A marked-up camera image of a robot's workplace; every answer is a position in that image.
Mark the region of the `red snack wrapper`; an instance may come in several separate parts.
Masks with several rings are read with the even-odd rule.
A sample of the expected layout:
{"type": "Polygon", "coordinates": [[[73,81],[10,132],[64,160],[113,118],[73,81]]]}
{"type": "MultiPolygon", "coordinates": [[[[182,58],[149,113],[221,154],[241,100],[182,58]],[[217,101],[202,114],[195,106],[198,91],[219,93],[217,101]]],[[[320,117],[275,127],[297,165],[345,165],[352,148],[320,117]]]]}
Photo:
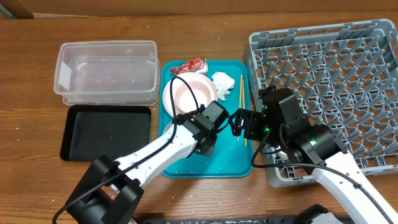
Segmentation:
{"type": "Polygon", "coordinates": [[[202,75],[206,75],[208,72],[208,64],[206,58],[193,58],[179,67],[172,67],[170,69],[170,72],[173,75],[179,75],[181,73],[187,72],[196,72],[202,75]]]}

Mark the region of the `grey bowl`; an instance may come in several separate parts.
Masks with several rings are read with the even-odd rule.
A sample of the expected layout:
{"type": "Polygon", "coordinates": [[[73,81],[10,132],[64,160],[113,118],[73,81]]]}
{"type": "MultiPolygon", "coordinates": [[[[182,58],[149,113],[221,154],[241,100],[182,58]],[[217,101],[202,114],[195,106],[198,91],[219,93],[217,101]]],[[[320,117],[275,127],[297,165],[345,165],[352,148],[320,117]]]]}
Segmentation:
{"type": "Polygon", "coordinates": [[[171,121],[169,124],[166,125],[162,134],[165,134],[172,127],[172,125],[173,125],[173,122],[171,121]]]}

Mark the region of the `white cup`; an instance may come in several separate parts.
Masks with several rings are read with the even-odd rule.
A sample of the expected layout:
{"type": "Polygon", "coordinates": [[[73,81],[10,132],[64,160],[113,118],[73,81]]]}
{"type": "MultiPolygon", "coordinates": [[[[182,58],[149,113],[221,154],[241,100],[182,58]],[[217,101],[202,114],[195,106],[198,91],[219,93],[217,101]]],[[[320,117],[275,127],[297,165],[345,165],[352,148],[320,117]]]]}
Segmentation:
{"type": "Polygon", "coordinates": [[[289,160],[288,155],[287,155],[286,153],[284,153],[283,151],[277,152],[276,154],[277,154],[277,156],[278,156],[280,159],[282,159],[282,160],[284,160],[284,161],[289,160]]]}

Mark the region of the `white napkin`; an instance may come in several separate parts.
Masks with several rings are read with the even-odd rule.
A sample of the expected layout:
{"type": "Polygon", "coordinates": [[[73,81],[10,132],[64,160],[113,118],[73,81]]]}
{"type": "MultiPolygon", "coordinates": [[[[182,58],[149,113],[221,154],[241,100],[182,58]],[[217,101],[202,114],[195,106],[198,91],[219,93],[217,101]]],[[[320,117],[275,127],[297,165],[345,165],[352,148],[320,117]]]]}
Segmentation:
{"type": "Polygon", "coordinates": [[[218,99],[226,101],[225,96],[230,94],[235,86],[235,80],[225,72],[215,72],[212,75],[213,84],[216,87],[218,99]]]}

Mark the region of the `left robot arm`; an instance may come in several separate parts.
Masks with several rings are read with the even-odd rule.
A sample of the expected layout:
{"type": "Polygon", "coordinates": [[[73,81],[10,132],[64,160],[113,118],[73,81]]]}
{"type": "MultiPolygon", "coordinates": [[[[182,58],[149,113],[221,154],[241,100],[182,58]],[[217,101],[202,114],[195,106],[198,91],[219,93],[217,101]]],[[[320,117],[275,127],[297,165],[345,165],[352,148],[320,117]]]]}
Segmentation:
{"type": "Polygon", "coordinates": [[[64,207],[78,223],[132,223],[145,186],[173,163],[197,152],[210,156],[228,111],[217,101],[174,116],[163,135],[130,155],[101,156],[85,172],[64,207]]]}

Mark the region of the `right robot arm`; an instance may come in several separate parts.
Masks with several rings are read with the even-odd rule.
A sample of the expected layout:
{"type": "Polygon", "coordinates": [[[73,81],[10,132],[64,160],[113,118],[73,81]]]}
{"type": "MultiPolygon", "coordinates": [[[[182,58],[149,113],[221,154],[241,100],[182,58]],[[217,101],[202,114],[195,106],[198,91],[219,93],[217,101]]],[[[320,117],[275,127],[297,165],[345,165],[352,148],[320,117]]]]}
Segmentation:
{"type": "Polygon", "coordinates": [[[310,124],[289,88],[259,90],[260,112],[238,109],[229,118],[233,135],[282,151],[287,166],[303,168],[336,198],[355,223],[397,223],[397,212],[360,171],[347,145],[324,124],[310,124]]]}

